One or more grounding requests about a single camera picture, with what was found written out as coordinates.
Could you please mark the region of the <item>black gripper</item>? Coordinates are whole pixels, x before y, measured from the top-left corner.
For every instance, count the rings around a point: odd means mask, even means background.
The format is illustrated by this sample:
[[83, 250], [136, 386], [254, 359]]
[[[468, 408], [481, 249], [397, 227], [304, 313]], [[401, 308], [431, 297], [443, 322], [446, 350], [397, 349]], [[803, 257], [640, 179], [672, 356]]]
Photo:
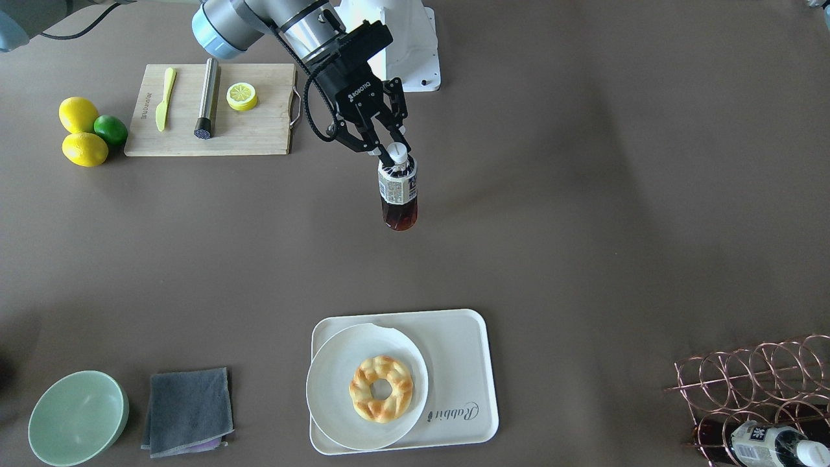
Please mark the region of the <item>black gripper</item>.
[[383, 82], [367, 63], [348, 72], [338, 68], [336, 63], [330, 63], [320, 70], [318, 83], [326, 97], [334, 100], [338, 119], [355, 125], [359, 133], [355, 136], [346, 123], [335, 123], [335, 141], [355, 152], [380, 157], [383, 146], [374, 129], [374, 121], [377, 121], [389, 131], [392, 141], [403, 144], [407, 151], [411, 150], [404, 137], [403, 120], [409, 113], [400, 78]]

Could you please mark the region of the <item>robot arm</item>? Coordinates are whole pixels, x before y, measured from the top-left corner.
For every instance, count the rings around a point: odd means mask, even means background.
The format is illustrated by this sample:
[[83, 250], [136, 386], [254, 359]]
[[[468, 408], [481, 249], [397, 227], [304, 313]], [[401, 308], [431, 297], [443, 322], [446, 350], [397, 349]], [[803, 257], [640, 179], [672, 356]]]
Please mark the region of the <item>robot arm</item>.
[[380, 21], [363, 21], [347, 30], [329, 1], [200, 1], [191, 27], [198, 43], [220, 59], [240, 55], [262, 36], [276, 38], [329, 110], [332, 122], [320, 131], [308, 107], [303, 109], [321, 141], [367, 152], [386, 167], [392, 158], [375, 122], [392, 141], [406, 144], [402, 82], [380, 80], [368, 62], [392, 43], [390, 30]]

